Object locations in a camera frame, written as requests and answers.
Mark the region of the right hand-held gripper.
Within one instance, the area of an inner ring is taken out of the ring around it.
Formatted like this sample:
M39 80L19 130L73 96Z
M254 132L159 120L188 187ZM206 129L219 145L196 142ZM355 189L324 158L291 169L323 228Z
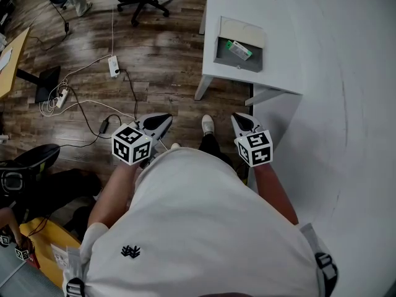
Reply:
M257 118L245 113L233 113L231 123L238 154L249 167L272 162L273 142L270 132L264 129Z

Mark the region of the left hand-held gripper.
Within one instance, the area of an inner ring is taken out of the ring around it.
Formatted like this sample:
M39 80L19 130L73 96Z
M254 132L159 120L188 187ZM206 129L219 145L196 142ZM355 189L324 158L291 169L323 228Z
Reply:
M111 136L113 156L128 165L148 162L172 122L169 113L151 113L122 124Z

